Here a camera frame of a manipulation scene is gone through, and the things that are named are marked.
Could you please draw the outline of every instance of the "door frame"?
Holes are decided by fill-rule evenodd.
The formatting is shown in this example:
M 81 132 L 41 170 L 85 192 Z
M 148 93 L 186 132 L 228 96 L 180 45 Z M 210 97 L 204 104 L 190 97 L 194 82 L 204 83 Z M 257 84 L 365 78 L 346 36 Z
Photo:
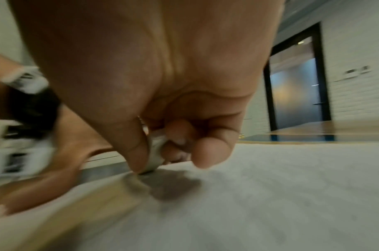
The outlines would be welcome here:
M 312 37 L 313 53 L 315 55 L 315 61 L 316 61 L 317 80 L 319 82 L 318 87 L 319 87 L 320 103 L 321 103 L 321 110 L 322 110 L 322 120 L 329 121 L 331 120 L 331 113 L 330 113 L 329 94 L 327 90 L 326 73 L 325 73 L 325 68 L 324 68 L 321 24 L 317 23 L 315 25 L 312 25 L 311 27 L 305 29 L 304 31 L 274 46 L 272 48 L 271 56 L 285 49 L 288 49 L 295 44 L 298 44 L 300 41 L 308 37 Z M 274 102 L 273 102 L 269 61 L 267 62 L 264 68 L 264 82 L 265 82 L 265 93 L 267 96 L 267 106 L 268 106 L 268 113 L 269 113 L 269 126 L 270 126 L 271 131 L 275 131 L 277 130 L 277 124 L 276 124 L 275 107 L 274 107 Z

